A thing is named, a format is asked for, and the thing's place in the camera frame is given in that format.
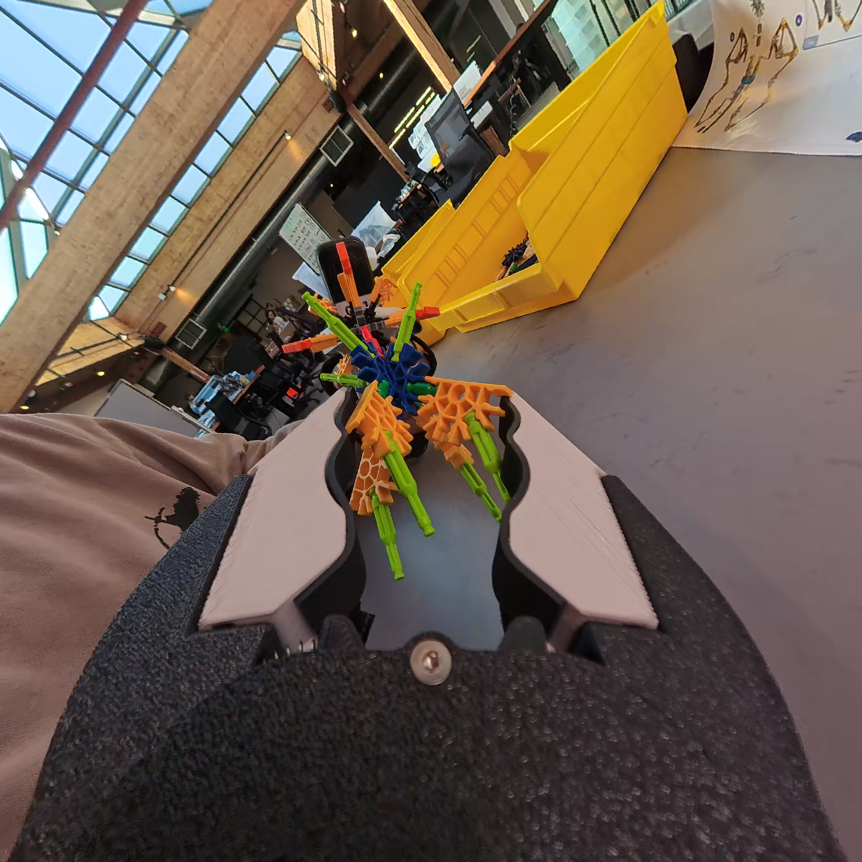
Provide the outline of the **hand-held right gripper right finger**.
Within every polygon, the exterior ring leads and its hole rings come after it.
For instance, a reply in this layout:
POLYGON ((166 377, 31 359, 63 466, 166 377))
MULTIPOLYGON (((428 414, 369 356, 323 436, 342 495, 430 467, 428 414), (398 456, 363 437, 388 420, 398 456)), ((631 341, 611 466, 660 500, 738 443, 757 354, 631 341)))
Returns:
POLYGON ((565 653, 587 623, 656 630, 659 619, 605 487, 606 473, 524 398, 501 400, 510 492, 492 564, 503 627, 537 620, 565 653))

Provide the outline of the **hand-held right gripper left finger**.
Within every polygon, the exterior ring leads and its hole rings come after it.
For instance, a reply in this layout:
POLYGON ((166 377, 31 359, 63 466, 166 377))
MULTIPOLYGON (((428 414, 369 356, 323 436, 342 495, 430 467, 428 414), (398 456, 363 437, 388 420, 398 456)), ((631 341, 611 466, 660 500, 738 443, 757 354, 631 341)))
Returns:
POLYGON ((356 467, 340 390, 254 468, 198 627, 271 624, 285 650, 317 648, 328 616, 361 604, 366 568, 346 486, 356 467))

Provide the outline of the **yellow black toy wheel assembly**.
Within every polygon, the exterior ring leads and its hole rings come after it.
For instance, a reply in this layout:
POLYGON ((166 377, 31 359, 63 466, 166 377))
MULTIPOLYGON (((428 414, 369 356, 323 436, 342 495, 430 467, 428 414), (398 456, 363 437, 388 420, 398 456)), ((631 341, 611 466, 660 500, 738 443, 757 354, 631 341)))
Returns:
POLYGON ((323 352, 339 343, 349 351, 357 348, 383 356, 385 349, 392 346, 398 360, 405 357, 405 346, 411 343, 429 363, 435 361, 434 353, 418 332, 423 321, 439 316, 440 309, 420 306, 421 283, 415 283, 406 307, 391 311, 385 303, 396 286, 385 277, 372 275, 361 241, 348 238, 327 242, 318 248, 317 257, 331 298, 306 293, 303 299, 327 330, 309 339, 286 343, 282 353, 323 352))

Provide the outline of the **small blue green toy assembly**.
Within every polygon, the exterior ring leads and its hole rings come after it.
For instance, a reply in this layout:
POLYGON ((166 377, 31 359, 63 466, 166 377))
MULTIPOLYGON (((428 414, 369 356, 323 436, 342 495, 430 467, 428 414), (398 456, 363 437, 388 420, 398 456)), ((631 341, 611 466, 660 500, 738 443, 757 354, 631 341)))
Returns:
POLYGON ((361 437, 361 461, 349 500, 357 515, 372 515, 389 560, 394 579, 404 578, 404 567, 396 545, 396 528, 391 515, 393 493, 409 503, 425 536, 435 533, 433 523, 418 494, 415 478, 405 456, 413 436, 400 419, 401 409, 383 393, 383 382, 367 382, 356 375, 322 373, 321 379, 349 387, 359 393, 359 401, 347 421, 347 431, 361 437))

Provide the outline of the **large blue green toy assembly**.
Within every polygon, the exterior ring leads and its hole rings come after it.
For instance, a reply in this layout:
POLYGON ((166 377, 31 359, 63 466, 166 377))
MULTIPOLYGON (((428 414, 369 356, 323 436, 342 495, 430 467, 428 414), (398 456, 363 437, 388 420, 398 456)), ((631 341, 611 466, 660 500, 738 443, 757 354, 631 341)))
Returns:
MULTIPOLYGON (((373 354, 361 357, 358 349, 354 349, 352 358, 360 368, 361 378, 369 383, 381 381, 382 372, 372 369, 375 362, 373 354)), ((510 492, 501 477, 501 456, 491 436, 491 418, 503 416, 502 407, 493 404, 493 398, 509 397, 512 390, 501 384, 465 382, 432 375, 427 377, 427 382, 428 385, 399 385, 399 379, 394 379, 383 386, 383 393, 390 395, 393 404, 401 409, 400 419, 407 423, 413 436, 405 461, 412 451, 415 432, 419 432, 427 444, 443 453, 447 463, 458 471, 492 517, 497 522, 501 521, 501 509, 481 479, 467 445, 469 442, 474 444, 502 501, 509 502, 510 492)))

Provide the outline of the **person's left forearm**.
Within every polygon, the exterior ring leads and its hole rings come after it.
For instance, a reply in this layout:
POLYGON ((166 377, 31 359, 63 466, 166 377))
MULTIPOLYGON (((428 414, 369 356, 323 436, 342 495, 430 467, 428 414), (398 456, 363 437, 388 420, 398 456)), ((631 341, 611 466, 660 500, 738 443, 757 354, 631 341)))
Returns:
POLYGON ((304 420, 288 423, 275 435, 257 441, 224 434, 191 440, 185 448, 185 468, 196 477, 197 487, 215 494, 235 477, 252 472, 266 454, 303 424, 304 420))

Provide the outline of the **grey desk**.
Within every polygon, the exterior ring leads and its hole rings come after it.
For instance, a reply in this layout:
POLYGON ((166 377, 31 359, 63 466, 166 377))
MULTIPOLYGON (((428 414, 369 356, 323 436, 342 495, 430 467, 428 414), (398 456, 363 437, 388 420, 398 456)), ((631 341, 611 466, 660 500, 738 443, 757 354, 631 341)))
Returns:
POLYGON ((747 625, 860 860, 860 157, 674 148, 582 296, 435 345, 620 477, 747 625))

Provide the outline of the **whiteboard on stand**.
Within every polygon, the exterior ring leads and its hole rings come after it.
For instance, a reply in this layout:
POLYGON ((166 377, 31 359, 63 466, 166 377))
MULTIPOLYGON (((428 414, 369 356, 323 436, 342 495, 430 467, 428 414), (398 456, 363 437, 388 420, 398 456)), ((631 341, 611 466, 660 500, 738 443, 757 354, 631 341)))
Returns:
POLYGON ((300 202, 294 204, 278 234, 313 268, 317 268, 318 248, 330 242, 329 234, 300 202))

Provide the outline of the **yellow plastic bin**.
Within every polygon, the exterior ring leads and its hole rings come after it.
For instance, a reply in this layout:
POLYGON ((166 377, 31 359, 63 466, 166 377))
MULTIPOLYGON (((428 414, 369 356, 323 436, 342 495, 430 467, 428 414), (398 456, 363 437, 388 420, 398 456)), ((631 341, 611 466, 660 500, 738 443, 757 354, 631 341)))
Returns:
POLYGON ((383 263, 383 277, 396 286, 391 296, 396 306, 404 307, 409 300, 412 288, 406 279, 408 271, 436 241, 441 231, 453 218, 455 211, 452 202, 446 201, 394 255, 383 263))
POLYGON ((575 301, 684 125, 658 2, 510 141, 406 275, 434 343, 575 301), (529 238, 537 262, 497 280, 529 238))

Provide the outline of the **black office chair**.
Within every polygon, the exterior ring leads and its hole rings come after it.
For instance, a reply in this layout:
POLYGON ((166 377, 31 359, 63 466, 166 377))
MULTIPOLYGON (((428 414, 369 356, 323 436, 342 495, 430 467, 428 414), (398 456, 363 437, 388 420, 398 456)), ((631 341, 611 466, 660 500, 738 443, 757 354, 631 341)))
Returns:
POLYGON ((457 207, 493 163, 495 155, 472 125, 454 89, 425 121, 425 127, 453 180, 447 200, 457 207))

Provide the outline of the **grey partition panel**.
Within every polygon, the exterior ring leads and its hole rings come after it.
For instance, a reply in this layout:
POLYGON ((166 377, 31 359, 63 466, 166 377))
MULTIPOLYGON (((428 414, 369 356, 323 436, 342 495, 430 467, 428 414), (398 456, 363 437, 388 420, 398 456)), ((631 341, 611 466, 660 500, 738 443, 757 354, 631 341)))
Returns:
POLYGON ((110 389, 96 418, 133 423, 196 438, 210 434, 190 415, 161 404, 152 393, 126 380, 118 380, 110 389))

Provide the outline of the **pile of toy parts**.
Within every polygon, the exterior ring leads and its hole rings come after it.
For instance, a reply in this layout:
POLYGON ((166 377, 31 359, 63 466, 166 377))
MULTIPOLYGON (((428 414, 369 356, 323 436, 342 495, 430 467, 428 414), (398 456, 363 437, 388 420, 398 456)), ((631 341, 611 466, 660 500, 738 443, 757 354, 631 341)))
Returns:
POLYGON ((534 252, 533 245, 529 238, 526 238, 504 255, 497 280, 502 280, 509 275, 518 273, 536 262, 537 255, 534 252))

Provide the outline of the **person's torso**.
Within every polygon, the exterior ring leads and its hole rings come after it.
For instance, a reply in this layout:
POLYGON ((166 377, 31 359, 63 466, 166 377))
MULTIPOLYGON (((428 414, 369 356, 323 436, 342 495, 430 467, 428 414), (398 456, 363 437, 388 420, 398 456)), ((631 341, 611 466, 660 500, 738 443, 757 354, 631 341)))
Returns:
POLYGON ((143 577, 218 496, 190 437, 69 414, 1 416, 1 859, 70 692, 143 577))

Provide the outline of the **white instruction sheet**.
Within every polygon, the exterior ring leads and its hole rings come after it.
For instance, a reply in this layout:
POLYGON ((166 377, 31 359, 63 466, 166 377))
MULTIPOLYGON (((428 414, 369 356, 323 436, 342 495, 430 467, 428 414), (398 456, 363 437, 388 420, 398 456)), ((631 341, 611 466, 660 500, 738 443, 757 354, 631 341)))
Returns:
POLYGON ((861 155, 861 3, 711 2, 714 53, 674 146, 861 155))

